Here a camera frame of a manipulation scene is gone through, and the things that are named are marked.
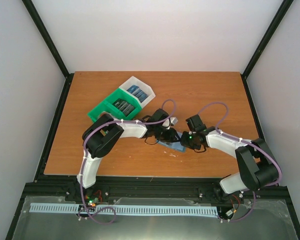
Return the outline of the white bin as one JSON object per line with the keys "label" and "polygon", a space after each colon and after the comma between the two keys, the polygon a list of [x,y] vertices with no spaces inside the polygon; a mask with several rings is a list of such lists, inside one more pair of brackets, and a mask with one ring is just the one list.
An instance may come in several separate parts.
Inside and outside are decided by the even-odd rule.
{"label": "white bin", "polygon": [[119,88],[135,98],[142,109],[156,97],[149,85],[134,76],[126,80]]}

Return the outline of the teal card holder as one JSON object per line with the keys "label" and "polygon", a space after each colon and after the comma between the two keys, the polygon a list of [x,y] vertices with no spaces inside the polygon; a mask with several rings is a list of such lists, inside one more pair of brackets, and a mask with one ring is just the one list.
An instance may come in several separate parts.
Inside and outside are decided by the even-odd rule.
{"label": "teal card holder", "polygon": [[186,147],[181,145],[181,133],[177,131],[167,131],[156,136],[158,143],[172,150],[185,152]]}

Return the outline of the green bin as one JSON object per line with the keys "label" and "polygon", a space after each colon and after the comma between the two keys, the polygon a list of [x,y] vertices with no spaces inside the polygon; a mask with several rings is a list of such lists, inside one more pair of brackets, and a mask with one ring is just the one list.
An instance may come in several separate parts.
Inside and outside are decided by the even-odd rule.
{"label": "green bin", "polygon": [[107,112],[117,119],[132,120],[142,110],[137,99],[120,88],[108,95],[103,103]]}
{"label": "green bin", "polygon": [[109,103],[104,100],[100,102],[97,106],[95,106],[92,110],[87,113],[87,116],[90,120],[95,123],[101,115],[104,113],[110,113]]}

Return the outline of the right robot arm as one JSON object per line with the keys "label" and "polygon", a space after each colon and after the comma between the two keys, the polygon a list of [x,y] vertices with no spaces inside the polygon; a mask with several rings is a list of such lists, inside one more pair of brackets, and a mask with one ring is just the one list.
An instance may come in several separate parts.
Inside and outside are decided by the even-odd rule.
{"label": "right robot arm", "polygon": [[244,190],[257,191],[277,184],[282,177],[282,170],[269,146],[261,138],[238,138],[218,128],[209,127],[202,131],[184,131],[180,143],[199,153],[201,147],[211,148],[236,159],[238,173],[219,181],[222,192],[227,195]]}

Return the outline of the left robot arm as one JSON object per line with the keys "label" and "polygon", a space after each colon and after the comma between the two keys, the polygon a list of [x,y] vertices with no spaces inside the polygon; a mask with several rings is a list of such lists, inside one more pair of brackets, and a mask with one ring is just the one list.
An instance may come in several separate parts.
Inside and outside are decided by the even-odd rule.
{"label": "left robot arm", "polygon": [[120,138],[147,140],[154,137],[157,142],[176,143],[180,136],[173,128],[178,122],[163,109],[141,119],[116,119],[109,113],[102,114],[82,135],[83,160],[77,181],[80,186],[76,195],[82,201],[93,198],[96,175],[102,158],[110,153]]}

